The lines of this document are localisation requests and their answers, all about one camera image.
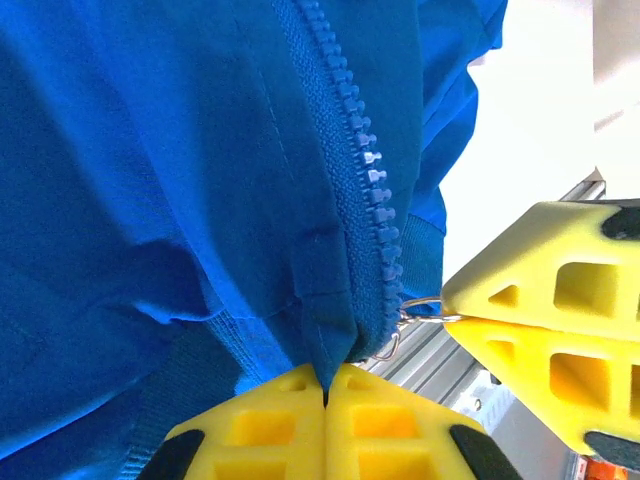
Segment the blue red white zip jacket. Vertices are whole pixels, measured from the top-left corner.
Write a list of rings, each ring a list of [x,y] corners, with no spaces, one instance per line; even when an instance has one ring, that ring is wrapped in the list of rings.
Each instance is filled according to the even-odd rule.
[[[0,0],[0,480],[135,480],[441,290],[508,0]]]

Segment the aluminium extrusion base frame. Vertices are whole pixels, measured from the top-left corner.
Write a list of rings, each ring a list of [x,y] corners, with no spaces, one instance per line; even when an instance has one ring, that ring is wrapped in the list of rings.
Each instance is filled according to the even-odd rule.
[[[403,325],[364,369],[480,423],[524,480],[578,480],[590,455],[569,448],[439,324]]]

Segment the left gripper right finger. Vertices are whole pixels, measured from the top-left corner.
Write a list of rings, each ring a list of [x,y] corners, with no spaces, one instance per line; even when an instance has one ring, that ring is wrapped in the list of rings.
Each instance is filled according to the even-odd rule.
[[[481,424],[352,365],[325,428],[326,480],[523,480]]]

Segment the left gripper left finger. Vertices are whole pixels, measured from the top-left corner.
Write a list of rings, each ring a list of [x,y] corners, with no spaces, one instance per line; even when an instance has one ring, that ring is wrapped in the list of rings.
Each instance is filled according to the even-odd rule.
[[[325,480],[324,415],[298,367],[172,428],[137,480]]]

